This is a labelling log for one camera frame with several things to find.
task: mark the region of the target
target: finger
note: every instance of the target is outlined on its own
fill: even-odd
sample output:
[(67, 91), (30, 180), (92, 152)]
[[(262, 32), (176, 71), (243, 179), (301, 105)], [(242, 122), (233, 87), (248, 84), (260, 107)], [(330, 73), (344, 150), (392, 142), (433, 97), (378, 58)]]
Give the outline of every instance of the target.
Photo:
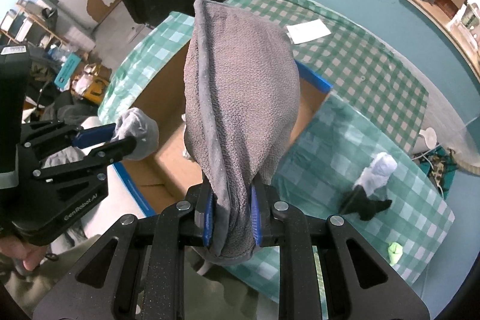
[(28, 251), (23, 243), (15, 236), (0, 239), (0, 252), (11, 258), (25, 259)]
[(28, 253), (26, 258), (23, 260), (23, 265), (28, 271), (33, 271), (35, 267), (39, 265), (42, 259), (45, 257), (47, 253), (47, 247), (36, 247), (35, 250)]

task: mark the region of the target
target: sheet of paper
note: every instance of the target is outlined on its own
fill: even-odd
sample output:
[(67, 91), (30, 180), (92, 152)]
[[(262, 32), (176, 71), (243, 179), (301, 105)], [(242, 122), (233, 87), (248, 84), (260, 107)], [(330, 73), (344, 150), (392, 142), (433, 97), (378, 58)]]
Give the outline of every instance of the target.
[(297, 25), (287, 25), (286, 28), (294, 44), (307, 43), (308, 41), (319, 39), (331, 33), (327, 26), (319, 19)]

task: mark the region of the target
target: white sock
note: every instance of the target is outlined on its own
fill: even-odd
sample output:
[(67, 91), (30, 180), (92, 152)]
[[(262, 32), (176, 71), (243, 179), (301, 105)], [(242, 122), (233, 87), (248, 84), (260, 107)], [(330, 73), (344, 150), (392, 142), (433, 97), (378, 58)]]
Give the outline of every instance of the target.
[(397, 162), (386, 152), (380, 152), (370, 163), (370, 166), (363, 169), (360, 177), (355, 181), (353, 188), (360, 185), (365, 190), (367, 197), (379, 187), (385, 186), (393, 171), (397, 169)]

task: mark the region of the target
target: gray towel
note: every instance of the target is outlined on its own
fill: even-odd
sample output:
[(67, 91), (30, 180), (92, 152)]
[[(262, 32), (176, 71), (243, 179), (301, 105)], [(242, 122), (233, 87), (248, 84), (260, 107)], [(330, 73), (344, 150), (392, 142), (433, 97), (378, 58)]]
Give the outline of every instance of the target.
[(212, 246), (199, 251), (211, 262), (236, 264), (253, 253), (250, 183), (259, 172), (269, 184), (285, 152), (297, 119), (299, 75), (279, 26), (207, 0), (194, 8), (185, 145), (217, 199)]

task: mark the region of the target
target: shelf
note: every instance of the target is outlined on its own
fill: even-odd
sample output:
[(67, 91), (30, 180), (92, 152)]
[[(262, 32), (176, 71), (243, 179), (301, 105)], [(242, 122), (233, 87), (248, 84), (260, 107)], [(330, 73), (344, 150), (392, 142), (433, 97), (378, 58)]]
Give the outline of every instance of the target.
[(470, 45), (468, 39), (460, 31), (458, 26), (452, 25), (450, 30), (447, 29), (447, 24), (450, 18), (435, 4), (424, 2), (423, 0), (407, 0), (422, 14), (435, 24), (440, 31), (445, 34), (445, 37), (455, 46), (470, 66), (473, 74), (480, 82), (480, 55), (479, 51), (475, 51)]

